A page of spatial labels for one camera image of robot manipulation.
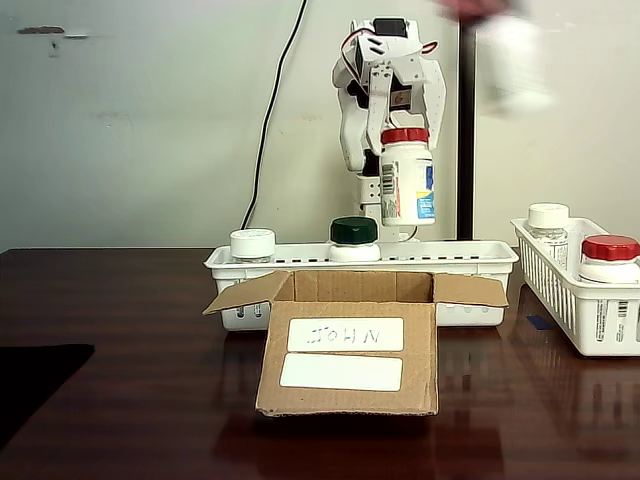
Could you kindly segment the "person's hand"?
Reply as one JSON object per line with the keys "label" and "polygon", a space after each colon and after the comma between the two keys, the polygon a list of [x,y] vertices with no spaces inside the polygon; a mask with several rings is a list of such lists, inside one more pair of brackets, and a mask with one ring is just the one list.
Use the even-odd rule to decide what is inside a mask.
{"label": "person's hand", "polygon": [[522,1],[516,0],[439,0],[445,15],[461,25],[472,25],[498,15],[522,14]]}

